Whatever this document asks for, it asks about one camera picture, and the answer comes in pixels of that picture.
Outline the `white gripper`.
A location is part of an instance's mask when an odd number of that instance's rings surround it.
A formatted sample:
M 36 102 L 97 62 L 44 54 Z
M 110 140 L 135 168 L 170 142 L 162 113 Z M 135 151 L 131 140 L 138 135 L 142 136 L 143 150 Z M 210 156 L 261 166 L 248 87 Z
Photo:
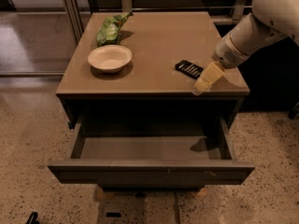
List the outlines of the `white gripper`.
M 193 87 L 194 95 L 201 95 L 207 91 L 215 82 L 224 76 L 225 69 L 233 69 L 245 62 L 249 56 L 239 51 L 230 34 L 225 35 L 216 45 L 211 58 L 216 62 L 211 62 L 196 79 Z

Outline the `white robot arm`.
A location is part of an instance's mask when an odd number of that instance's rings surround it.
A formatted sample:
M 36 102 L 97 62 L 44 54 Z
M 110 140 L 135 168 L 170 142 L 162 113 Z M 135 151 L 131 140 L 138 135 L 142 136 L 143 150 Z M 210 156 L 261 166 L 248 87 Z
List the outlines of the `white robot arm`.
M 226 69 L 238 67 L 261 48 L 286 37 L 299 45 L 299 0 L 252 0 L 251 5 L 250 14 L 214 48 L 212 62 L 194 83 L 195 95 L 209 90 Z

